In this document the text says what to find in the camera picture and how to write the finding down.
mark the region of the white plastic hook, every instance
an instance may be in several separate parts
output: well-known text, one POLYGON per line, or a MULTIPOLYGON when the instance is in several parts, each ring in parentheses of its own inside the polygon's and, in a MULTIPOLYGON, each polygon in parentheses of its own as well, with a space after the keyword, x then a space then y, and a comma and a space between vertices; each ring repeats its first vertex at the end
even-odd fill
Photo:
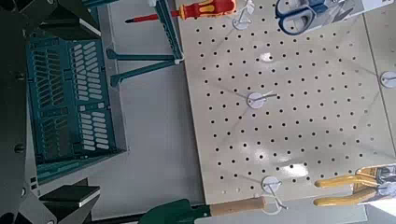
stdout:
POLYGON ((264 192, 267 193, 267 194, 263 194, 263 196, 274 198, 276 201, 275 212, 268 212, 262 209, 262 211, 269 216, 277 215, 282 209, 285 210, 288 209, 288 207, 285 206, 275 194, 275 192, 279 189, 280 185, 282 185, 282 182, 280 182, 274 176, 267 176, 262 179, 262 190, 264 190, 264 192))

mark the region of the screwdriver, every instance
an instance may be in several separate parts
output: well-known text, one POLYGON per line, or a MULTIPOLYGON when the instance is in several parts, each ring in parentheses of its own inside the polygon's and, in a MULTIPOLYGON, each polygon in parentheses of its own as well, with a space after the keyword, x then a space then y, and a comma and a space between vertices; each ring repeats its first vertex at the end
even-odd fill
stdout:
MULTIPOLYGON (((189 6, 181 5, 179 10, 172 11, 172 17, 180 17, 182 20, 187 18, 198 17, 217 17, 228 15, 235 12, 235 0, 206 0, 201 3, 194 3, 189 6)), ((141 22, 141 21, 156 21, 158 20, 157 14, 152 14, 143 17, 135 17, 126 20, 126 23, 141 22)))

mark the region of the red screwdriver handle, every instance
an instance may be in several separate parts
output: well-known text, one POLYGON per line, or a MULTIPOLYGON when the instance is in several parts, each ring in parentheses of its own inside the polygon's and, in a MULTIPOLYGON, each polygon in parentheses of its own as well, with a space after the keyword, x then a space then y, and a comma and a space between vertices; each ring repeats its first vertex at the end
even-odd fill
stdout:
POLYGON ((236 9, 235 0, 206 0, 189 6, 181 5, 180 18, 217 17, 231 14, 236 9))

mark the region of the metal frame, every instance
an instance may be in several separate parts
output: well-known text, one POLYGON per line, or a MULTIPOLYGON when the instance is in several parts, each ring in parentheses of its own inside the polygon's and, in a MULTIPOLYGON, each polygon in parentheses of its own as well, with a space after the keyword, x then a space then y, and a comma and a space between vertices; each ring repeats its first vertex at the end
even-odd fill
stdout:
MULTIPOLYGON (((104 4, 116 2, 115 0, 91 0, 84 2, 87 7, 98 7, 104 4)), ((135 77, 158 69, 179 64, 184 60, 183 51, 178 40, 175 25, 171 16, 171 12, 166 0, 155 0, 155 10, 159 16, 160 22, 163 24, 163 29, 166 32, 173 55, 121 55, 114 51, 114 49, 106 49, 108 59, 118 61, 164 61, 162 63, 155 63, 145 67, 141 67, 132 71, 117 74, 110 78, 110 85, 116 87, 125 78, 135 77)))

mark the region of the wooden handle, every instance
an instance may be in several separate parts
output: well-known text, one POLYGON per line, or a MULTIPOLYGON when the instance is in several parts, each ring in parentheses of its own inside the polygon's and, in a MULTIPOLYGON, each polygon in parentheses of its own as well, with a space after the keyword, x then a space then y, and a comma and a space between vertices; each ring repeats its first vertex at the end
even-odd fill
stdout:
POLYGON ((364 175, 342 175, 332 179, 318 180, 315 186, 318 188, 338 187, 348 184, 363 184, 368 187, 376 187, 376 180, 364 175))
POLYGON ((264 206, 264 197, 245 199, 230 203, 216 203, 210 205, 210 214, 212 217, 224 216, 231 213, 263 209, 264 206))

